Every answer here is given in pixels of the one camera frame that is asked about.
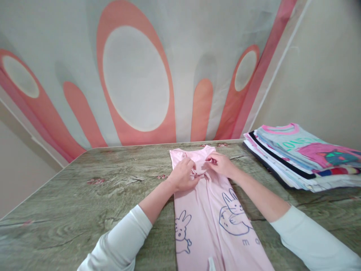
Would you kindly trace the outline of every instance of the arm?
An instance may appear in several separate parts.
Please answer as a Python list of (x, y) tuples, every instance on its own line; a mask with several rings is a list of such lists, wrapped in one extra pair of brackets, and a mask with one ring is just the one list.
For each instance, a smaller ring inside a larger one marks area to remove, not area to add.
[(211, 158), (217, 161), (217, 164), (208, 163), (208, 165), (217, 173), (234, 180), (245, 191), (268, 222), (278, 220), (291, 208), (290, 204), (238, 169), (225, 155), (213, 152), (208, 156), (207, 161), (210, 161)]
[(219, 174), (233, 179), (281, 236), (285, 247), (310, 270), (361, 270), (361, 258), (331, 233), (239, 170), (226, 156), (214, 152), (207, 161)]
[(135, 256), (169, 198), (175, 192), (193, 189), (200, 180), (191, 180), (191, 169), (194, 166), (191, 159), (179, 162), (167, 180), (160, 183), (111, 231), (100, 237), (78, 271), (133, 270)]

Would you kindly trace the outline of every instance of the wood grain tabletop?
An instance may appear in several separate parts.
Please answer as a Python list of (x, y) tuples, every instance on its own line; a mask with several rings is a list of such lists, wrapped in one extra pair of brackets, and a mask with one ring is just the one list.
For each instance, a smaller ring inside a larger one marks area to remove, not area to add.
[[(175, 143), (87, 151), (0, 221), (0, 270), (76, 270), (112, 229), (172, 171), (169, 150), (210, 144), (242, 170), (361, 255), (361, 188), (320, 193), (285, 190), (242, 140)], [(275, 270), (307, 270), (248, 196), (231, 184)], [(176, 270), (171, 198), (136, 258), (136, 270)]]

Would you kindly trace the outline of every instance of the hand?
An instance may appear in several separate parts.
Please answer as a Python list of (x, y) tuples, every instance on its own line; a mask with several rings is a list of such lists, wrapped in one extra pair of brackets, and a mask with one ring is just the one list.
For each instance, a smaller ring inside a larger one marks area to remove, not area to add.
[(166, 181), (174, 185), (175, 192), (194, 189), (198, 184), (200, 177), (192, 180), (192, 169), (196, 169), (196, 164), (194, 161), (192, 161), (190, 158), (183, 159), (176, 165)]
[(235, 176), (242, 172), (238, 169), (231, 160), (219, 152), (212, 152), (207, 158), (206, 161), (215, 160), (215, 163), (208, 162), (207, 165), (213, 169), (215, 172), (226, 176), (227, 178), (235, 179)]

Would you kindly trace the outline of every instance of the beige wall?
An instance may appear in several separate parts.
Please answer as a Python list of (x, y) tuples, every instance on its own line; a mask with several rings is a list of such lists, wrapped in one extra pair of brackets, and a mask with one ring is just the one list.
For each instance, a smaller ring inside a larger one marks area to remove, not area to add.
[(313, 0), (252, 129), (290, 122), (361, 149), (359, 1)]
[(0, 102), (0, 219), (60, 170)]

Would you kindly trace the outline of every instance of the pink garment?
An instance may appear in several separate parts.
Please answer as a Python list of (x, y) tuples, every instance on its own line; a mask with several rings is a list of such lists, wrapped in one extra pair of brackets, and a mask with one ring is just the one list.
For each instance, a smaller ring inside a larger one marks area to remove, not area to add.
[(178, 270), (274, 270), (228, 179), (204, 166), (215, 148), (170, 151), (173, 168), (184, 158), (201, 175), (192, 191), (174, 195)]

